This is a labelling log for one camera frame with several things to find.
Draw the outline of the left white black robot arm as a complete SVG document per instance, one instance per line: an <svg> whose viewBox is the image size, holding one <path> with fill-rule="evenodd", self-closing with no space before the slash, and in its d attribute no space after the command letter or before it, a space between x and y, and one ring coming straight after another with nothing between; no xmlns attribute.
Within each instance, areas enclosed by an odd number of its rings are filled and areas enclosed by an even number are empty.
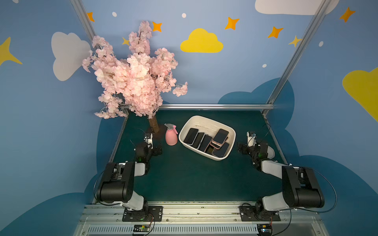
<svg viewBox="0 0 378 236"><path fill-rule="evenodd" d="M98 203L104 206L120 205L132 213L148 211L145 198L134 191L134 179L148 173L152 157L162 154L162 146L143 142L134 150L132 161L106 165L101 179L96 180L94 185L94 198Z"/></svg>

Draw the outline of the pink spray bottle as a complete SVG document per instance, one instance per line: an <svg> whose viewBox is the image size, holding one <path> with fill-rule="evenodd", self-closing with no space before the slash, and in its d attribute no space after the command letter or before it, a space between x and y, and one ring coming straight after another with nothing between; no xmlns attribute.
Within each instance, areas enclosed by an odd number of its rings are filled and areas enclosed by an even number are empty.
<svg viewBox="0 0 378 236"><path fill-rule="evenodd" d="M178 143L178 132L176 130L176 125L174 124L164 124L167 128L165 133L165 140L169 146L174 146Z"/></svg>

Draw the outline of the pink case phone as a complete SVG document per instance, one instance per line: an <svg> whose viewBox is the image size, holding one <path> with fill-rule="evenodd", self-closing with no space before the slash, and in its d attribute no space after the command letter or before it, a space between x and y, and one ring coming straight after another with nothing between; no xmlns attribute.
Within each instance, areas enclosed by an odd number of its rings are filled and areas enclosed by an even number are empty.
<svg viewBox="0 0 378 236"><path fill-rule="evenodd" d="M229 132L224 129L219 129L217 134L212 139L212 143L215 143L216 145L223 145L225 141L227 140Z"/></svg>
<svg viewBox="0 0 378 236"><path fill-rule="evenodd" d="M212 155L217 158L223 158L226 156L226 153L229 148L229 143L225 142L219 149L214 149Z"/></svg>

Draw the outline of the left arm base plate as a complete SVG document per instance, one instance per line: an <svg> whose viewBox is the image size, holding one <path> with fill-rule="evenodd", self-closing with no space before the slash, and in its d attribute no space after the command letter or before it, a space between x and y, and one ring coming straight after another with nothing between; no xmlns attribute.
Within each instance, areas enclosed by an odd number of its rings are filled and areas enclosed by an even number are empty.
<svg viewBox="0 0 378 236"><path fill-rule="evenodd" d="M148 206L147 208L135 211L124 210L122 217L123 222L161 222L163 215L163 206Z"/></svg>

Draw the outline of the left green circuit board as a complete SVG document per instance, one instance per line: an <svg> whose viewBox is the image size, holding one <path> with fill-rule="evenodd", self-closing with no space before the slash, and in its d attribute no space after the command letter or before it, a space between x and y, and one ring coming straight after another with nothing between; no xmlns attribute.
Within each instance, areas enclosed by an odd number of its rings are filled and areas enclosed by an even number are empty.
<svg viewBox="0 0 378 236"><path fill-rule="evenodd" d="M134 233L149 233L151 226L149 225L134 225L133 232Z"/></svg>

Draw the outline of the white case phone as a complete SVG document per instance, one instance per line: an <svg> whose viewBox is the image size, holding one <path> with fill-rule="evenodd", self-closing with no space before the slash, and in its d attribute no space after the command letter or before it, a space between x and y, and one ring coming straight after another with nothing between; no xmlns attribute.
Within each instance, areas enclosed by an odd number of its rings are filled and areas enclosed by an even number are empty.
<svg viewBox="0 0 378 236"><path fill-rule="evenodd" d="M184 143L188 145L192 145L197 137L197 134L198 134L198 129L190 128L184 139Z"/></svg>

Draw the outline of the right green circuit board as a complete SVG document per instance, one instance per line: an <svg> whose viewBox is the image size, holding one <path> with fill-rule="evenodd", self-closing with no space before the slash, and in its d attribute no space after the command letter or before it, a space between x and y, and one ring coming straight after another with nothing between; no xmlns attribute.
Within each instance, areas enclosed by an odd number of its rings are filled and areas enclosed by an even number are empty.
<svg viewBox="0 0 378 236"><path fill-rule="evenodd" d="M257 225L258 236L272 236L273 228L271 225L258 224Z"/></svg>

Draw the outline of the pink cherry blossom tree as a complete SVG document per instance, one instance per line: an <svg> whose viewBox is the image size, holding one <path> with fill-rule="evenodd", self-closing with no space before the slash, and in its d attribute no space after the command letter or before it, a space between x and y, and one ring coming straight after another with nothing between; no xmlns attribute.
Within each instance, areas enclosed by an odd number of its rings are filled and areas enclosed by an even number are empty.
<svg viewBox="0 0 378 236"><path fill-rule="evenodd" d="M163 104L162 93L185 95L188 84L177 84L172 71L178 66L174 53L159 48L151 57L150 39L154 28L148 21L140 23L137 32L129 34L130 55L117 59L112 45L103 37L93 37L94 51L82 61L82 67L94 71L104 91L98 100L104 108L95 115L102 119L126 117L125 109L147 117L154 134L160 131L156 113Z"/></svg>

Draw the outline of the aluminium rail base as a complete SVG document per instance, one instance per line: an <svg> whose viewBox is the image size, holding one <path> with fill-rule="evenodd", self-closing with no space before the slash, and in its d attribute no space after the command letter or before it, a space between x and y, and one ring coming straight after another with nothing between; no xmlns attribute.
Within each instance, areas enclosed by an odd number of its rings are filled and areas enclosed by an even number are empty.
<svg viewBox="0 0 378 236"><path fill-rule="evenodd" d="M150 202L163 206L161 222L123 222L120 206L86 205L76 236L257 236L258 224L271 225L273 236L327 236L320 215L302 210L280 211L281 221L243 222L240 205L253 202ZM151 226L149 233L134 233L134 225Z"/></svg>

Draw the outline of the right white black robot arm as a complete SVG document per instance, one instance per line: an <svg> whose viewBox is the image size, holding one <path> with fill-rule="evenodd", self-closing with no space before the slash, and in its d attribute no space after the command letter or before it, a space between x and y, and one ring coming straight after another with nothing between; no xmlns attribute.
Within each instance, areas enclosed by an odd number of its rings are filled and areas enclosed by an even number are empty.
<svg viewBox="0 0 378 236"><path fill-rule="evenodd" d="M282 180L281 192L259 198L254 212L276 213L293 208L322 208L325 198L315 171L308 167L295 167L268 158L268 145L265 143L239 144L238 152L249 155L252 166L260 172Z"/></svg>

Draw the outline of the white plastic storage box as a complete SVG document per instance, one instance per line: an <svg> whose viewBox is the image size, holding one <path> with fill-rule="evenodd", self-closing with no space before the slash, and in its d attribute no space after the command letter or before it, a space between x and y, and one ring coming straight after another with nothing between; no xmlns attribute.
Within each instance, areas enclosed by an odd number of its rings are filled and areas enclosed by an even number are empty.
<svg viewBox="0 0 378 236"><path fill-rule="evenodd" d="M216 157L216 156L213 156L212 154L207 154L205 152L202 152L198 149L191 147L189 144L184 143L184 139L191 128L196 128L198 129L199 132L204 132L205 134L210 135L212 137L216 135L219 129L224 129L228 131L229 134L227 136L228 139L226 140L226 142L229 143L229 147L226 150L224 157ZM217 122L215 120L202 117L202 116L193 116L182 127L178 137L179 137L179 141L183 144L183 146L188 148L189 150L194 151L195 153L198 153L209 159L212 159L215 161L221 161L228 158L228 156L230 155L232 148L235 144L236 132L232 127L227 126L223 123Z"/></svg>

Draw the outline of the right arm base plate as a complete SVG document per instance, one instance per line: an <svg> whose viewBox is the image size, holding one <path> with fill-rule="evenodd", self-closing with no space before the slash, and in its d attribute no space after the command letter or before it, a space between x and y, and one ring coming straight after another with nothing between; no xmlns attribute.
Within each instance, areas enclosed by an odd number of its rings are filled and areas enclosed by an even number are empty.
<svg viewBox="0 0 378 236"><path fill-rule="evenodd" d="M267 211L265 209L256 209L251 205L240 205L239 214L243 222L253 221L281 221L279 213L276 211Z"/></svg>

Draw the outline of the green circuit board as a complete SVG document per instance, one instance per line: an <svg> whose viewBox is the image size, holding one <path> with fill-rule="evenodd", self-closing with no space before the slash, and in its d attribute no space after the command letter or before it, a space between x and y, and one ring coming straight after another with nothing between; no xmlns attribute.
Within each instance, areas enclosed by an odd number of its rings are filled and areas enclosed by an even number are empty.
<svg viewBox="0 0 378 236"><path fill-rule="evenodd" d="M134 225L133 232L134 233L149 233L151 226L149 225Z"/></svg>
<svg viewBox="0 0 378 236"><path fill-rule="evenodd" d="M271 225L258 224L257 225L258 236L272 236L273 228Z"/></svg>

